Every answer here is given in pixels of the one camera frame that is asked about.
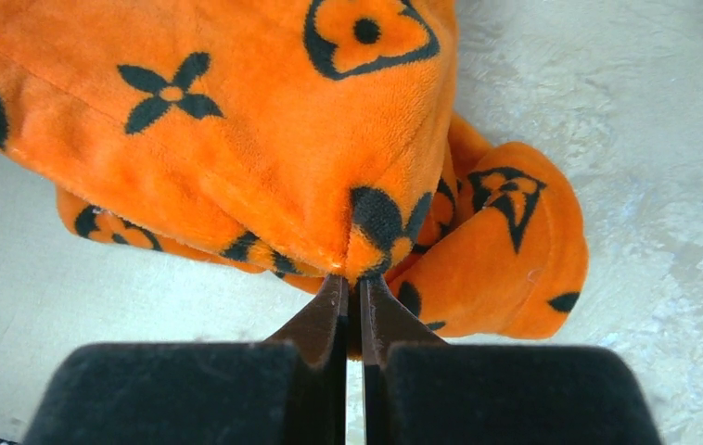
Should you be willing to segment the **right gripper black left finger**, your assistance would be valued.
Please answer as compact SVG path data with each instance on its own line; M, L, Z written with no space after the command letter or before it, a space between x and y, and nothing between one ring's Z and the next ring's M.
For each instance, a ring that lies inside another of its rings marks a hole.
M341 444L348 282L250 343L96 343L55 371L27 444Z

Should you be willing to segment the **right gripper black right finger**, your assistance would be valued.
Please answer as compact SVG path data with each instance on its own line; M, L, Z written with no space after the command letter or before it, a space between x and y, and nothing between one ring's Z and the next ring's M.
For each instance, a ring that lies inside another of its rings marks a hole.
M454 345L358 285L369 444L658 444L630 367L583 346Z

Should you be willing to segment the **orange patterned pillowcase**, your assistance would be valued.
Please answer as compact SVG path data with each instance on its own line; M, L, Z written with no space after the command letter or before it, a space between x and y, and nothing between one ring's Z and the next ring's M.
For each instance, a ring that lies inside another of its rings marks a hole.
M452 1L0 1L0 153L74 235L308 293L381 277L443 337L548 338L581 206L456 112L458 41Z

